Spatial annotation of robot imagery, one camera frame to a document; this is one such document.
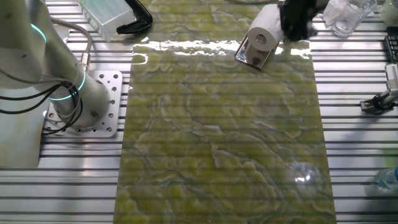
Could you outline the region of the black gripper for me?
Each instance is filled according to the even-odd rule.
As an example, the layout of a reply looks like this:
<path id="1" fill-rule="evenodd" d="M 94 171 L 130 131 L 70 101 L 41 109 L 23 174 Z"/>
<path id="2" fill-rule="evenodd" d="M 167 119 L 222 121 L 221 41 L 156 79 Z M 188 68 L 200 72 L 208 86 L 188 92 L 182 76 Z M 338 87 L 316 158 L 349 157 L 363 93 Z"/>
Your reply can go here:
<path id="1" fill-rule="evenodd" d="M 312 24 L 309 22 L 317 14 L 316 0 L 286 0 L 279 4 L 281 28 L 287 40 L 307 40 L 312 36 Z"/>

